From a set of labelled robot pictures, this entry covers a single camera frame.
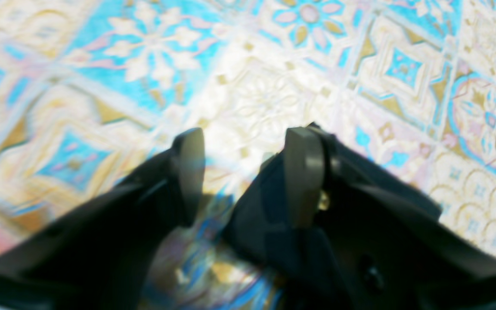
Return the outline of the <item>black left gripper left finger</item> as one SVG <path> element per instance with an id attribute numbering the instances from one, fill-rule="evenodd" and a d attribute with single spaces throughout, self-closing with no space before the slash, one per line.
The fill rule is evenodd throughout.
<path id="1" fill-rule="evenodd" d="M 201 128 L 115 187 L 0 255 L 0 310 L 134 310 L 162 241 L 191 227 L 205 172 Z"/>

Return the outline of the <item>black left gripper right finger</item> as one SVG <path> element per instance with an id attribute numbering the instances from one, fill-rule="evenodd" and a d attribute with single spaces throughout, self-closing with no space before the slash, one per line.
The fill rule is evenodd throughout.
<path id="1" fill-rule="evenodd" d="M 320 228 L 339 306 L 496 310 L 496 258 L 364 177 L 316 127 L 288 129 L 284 172 L 294 228 Z"/>

